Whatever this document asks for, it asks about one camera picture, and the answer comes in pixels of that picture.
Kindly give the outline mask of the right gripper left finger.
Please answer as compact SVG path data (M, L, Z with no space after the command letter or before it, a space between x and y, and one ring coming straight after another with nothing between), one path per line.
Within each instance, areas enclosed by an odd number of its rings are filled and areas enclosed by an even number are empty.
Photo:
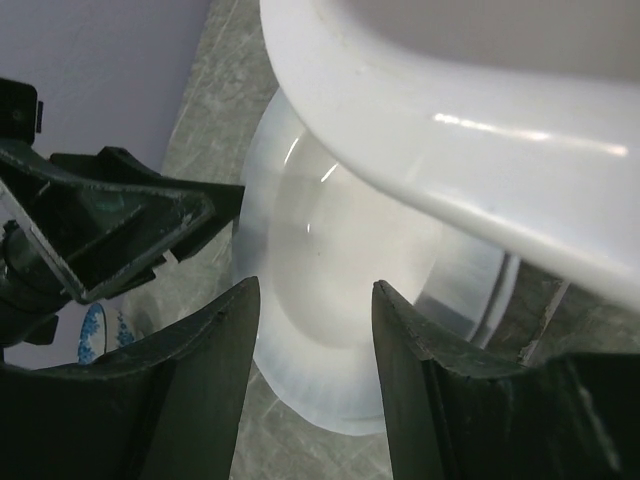
M260 313L246 278L88 365L1 368L5 479L226 479Z

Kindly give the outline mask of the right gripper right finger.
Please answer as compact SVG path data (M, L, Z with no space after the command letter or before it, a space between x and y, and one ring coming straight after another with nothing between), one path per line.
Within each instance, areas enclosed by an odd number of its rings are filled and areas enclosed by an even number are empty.
M527 368L372 289L372 330L397 479L635 479L639 358L572 353Z

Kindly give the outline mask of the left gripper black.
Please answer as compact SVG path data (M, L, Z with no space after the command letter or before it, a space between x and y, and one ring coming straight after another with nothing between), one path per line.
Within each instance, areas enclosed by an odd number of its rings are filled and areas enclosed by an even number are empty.
M49 345L60 292L78 303L152 279L165 253L186 260L240 213L240 185L159 175L127 150L33 149L43 103L1 80L1 343Z

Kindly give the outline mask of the white plate blue rim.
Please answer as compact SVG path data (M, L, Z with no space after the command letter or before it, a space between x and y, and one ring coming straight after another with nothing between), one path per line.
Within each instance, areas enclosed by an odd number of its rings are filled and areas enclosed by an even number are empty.
M379 280L464 340L488 344L518 257L355 177L282 93L258 124L242 182L232 269L260 283L254 359L309 423L350 436L385 429L371 319Z

